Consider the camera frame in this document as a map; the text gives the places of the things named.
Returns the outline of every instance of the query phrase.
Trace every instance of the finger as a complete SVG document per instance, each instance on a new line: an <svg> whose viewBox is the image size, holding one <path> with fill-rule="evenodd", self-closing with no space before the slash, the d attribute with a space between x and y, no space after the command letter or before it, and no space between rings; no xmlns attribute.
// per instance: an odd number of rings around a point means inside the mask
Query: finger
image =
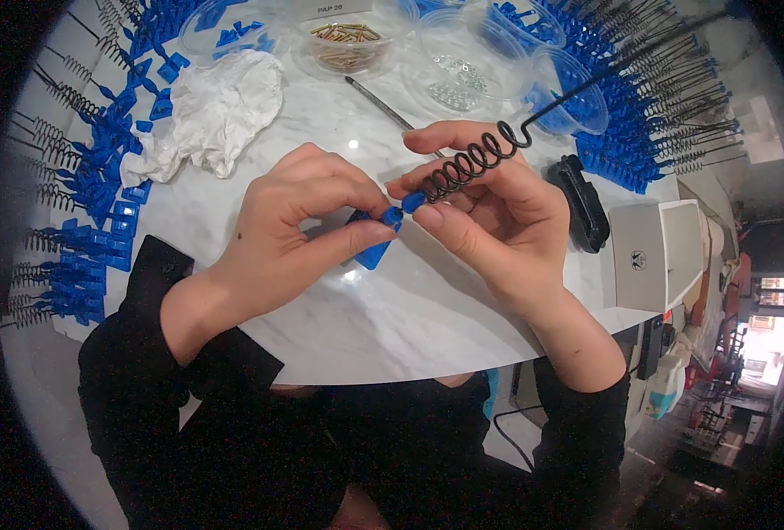
<svg viewBox="0 0 784 530"><path fill-rule="evenodd" d="M389 196L402 199L421 187L424 179L435 170L445 169L456 180L463 181L467 178L460 177L453 167L446 165L447 160L449 159L432 160L398 179L387 182ZM444 177L440 175L439 178L444 185ZM559 188L543 181L526 164L515 160L504 160L497 168L488 170L482 176L471 180L470 184L463 185L461 190L467 191L469 188L473 188L471 194L481 196L483 188L488 188L504 199L518 222L527 225L549 216L554 208L553 203L560 201L557 194L562 194Z"/></svg>
<svg viewBox="0 0 784 530"><path fill-rule="evenodd" d="M294 264L317 266L318 276L369 247L397 237L394 230L376 220L358 220L301 245L291 252Z"/></svg>
<svg viewBox="0 0 784 530"><path fill-rule="evenodd" d="M503 275L511 262L511 249L453 206L425 204L412 219L487 280Z"/></svg>
<svg viewBox="0 0 784 530"><path fill-rule="evenodd" d="M512 144L504 140L498 133L498 126L494 123L480 121L437 121L423 129L413 129L404 133L404 145L413 153L430 154L442 148L452 148L465 151L468 144L477 143L482 147L482 135L489 133L494 136L500 145L501 153L510 153ZM524 161L521 152L516 152L514 159Z"/></svg>
<svg viewBox="0 0 784 530"><path fill-rule="evenodd" d="M261 197L263 204L276 205L281 210L281 220L292 226L344 206L368 212L374 219L380 219L383 212L391 207L375 181L355 182L335 175L292 182L279 186L272 194L275 197Z"/></svg>
<svg viewBox="0 0 784 530"><path fill-rule="evenodd" d="M274 164L274 167L271 168L271 171L282 170L296 162L300 162L301 160L321 156L325 153L327 152L324 149L318 147L312 142L303 143L284 154L283 158Z"/></svg>
<svg viewBox="0 0 784 530"><path fill-rule="evenodd" d="M471 210L477 206L477 200L475 198L469 197L462 192L451 193L449 196L445 197L443 201L467 214L471 214Z"/></svg>

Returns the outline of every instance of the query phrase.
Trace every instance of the white cardboard box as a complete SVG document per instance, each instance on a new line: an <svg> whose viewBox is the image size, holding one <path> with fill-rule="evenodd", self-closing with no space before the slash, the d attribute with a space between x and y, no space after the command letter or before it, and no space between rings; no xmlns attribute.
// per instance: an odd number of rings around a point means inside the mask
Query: white cardboard box
<svg viewBox="0 0 784 530"><path fill-rule="evenodd" d="M610 230L618 307L665 313L701 278L698 201L616 207Z"/></svg>

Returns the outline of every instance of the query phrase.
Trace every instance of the plastic container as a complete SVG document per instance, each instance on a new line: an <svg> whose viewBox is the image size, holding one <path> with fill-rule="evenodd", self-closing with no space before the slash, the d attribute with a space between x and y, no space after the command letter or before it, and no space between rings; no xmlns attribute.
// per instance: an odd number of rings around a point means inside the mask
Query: plastic container
<svg viewBox="0 0 784 530"><path fill-rule="evenodd" d="M489 19L509 31L527 53L535 52L536 48L540 46L554 46L556 48L566 46L565 31L562 30L562 26L554 16L541 4L532 0L513 0L502 4L489 1L490 4L487 8ZM515 12L518 15L523 15L521 21L527 30L518 27L513 20L501 12L500 6L504 4L514 5Z"/></svg>
<svg viewBox="0 0 784 530"><path fill-rule="evenodd" d="M515 101L533 80L510 33L476 9L439 9L416 28L421 63L408 83L428 105L467 112L488 100Z"/></svg>
<svg viewBox="0 0 784 530"><path fill-rule="evenodd" d="M418 8L413 0L373 0L370 11L314 15L309 14L312 18L307 18L306 6L300 0L292 0L288 20L303 38L303 47L322 67L353 74L371 69L387 57L392 45L415 27ZM367 27L370 31L363 32L365 39L374 40L335 42L322 38L328 31L345 26Z"/></svg>
<svg viewBox="0 0 784 530"><path fill-rule="evenodd" d="M522 102L533 104L531 114L544 109L590 77L588 70L575 58L550 46L537 49L531 61L535 81L522 99ZM561 136L576 131L598 135L606 130L609 122L604 96L598 85L593 85L536 120L535 124L546 133Z"/></svg>
<svg viewBox="0 0 784 530"><path fill-rule="evenodd" d="M416 0L418 15L424 16L437 9L461 9L467 5L476 4L480 0Z"/></svg>
<svg viewBox="0 0 784 530"><path fill-rule="evenodd" d="M282 26L277 13L270 0L209 0L186 19L177 44L197 64L248 48L272 53Z"/></svg>

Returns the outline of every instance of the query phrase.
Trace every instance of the black cable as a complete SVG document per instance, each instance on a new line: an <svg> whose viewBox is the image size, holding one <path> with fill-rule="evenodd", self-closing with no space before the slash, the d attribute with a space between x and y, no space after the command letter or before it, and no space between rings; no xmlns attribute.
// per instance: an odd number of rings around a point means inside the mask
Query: black cable
<svg viewBox="0 0 784 530"><path fill-rule="evenodd" d="M518 445L518 443L515 443L513 441L513 439L510 438L507 435L507 433L504 432L504 430L500 428L500 425L498 425L498 418L500 418L501 416L508 416L510 414L517 414L519 412L524 412L526 410L541 409L541 408L542 408L542 405L534 405L532 407L524 407L523 409L507 410L506 412L500 412L500 413L498 413L498 414L496 414L496 415L494 415L492 417L492 424L495 426L496 429L498 429L498 432L500 433L501 436L504 437L504 440L509 442L510 445L512 445L513 447L515 447L515 450L518 451L518 454L520 454L522 456L522 458L524 459L524 463L527 464L527 467L530 468L530 472L534 471L534 464L533 464L533 462L531 462L530 459L527 458L527 455L524 454L524 450L522 450L522 448Z"/></svg>

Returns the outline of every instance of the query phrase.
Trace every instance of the tissue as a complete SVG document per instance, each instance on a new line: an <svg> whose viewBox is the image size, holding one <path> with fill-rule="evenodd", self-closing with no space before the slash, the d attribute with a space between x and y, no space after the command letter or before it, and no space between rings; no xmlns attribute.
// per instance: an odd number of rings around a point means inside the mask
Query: tissue
<svg viewBox="0 0 784 530"><path fill-rule="evenodd" d="M143 150L122 158L124 187L148 178L167 182L186 158L227 178L238 155L280 111L282 69L273 55L245 49L180 70L171 88L174 113L165 136L132 129Z"/></svg>

